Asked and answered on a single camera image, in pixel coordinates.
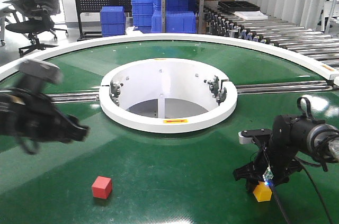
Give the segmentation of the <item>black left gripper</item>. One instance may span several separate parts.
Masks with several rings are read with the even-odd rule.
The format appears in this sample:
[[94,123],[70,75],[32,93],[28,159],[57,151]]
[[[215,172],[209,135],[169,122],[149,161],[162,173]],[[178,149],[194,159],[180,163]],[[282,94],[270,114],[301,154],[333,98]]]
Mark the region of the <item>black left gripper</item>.
[[73,115],[63,115],[44,94],[31,94],[18,88],[1,92],[1,135],[22,137],[35,142],[84,141],[89,126],[79,124]]

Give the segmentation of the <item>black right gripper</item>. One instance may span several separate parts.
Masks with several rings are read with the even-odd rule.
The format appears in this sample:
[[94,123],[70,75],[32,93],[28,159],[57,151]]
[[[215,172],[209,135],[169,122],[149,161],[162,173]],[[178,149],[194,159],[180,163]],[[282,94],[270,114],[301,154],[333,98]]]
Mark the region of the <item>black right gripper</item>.
[[274,129],[267,142],[258,146],[259,153],[250,162],[233,171],[236,181],[246,179],[246,191],[252,193],[259,181],[272,180],[275,186],[289,182],[289,176],[302,170],[294,160],[298,148],[291,144],[289,131]]

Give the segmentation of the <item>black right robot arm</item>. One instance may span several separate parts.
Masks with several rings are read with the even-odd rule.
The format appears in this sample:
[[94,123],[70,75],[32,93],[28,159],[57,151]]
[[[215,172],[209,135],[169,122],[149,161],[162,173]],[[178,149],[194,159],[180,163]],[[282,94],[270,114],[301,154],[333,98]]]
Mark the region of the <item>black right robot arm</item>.
[[302,170],[296,154],[302,152],[318,162],[324,171],[328,163],[338,162],[338,129],[324,120],[304,115],[278,115],[271,129],[244,130],[240,139],[258,146],[258,154],[248,164],[233,171],[235,180],[245,179],[249,187],[263,182],[266,171],[272,172],[269,182],[278,186],[290,175]]

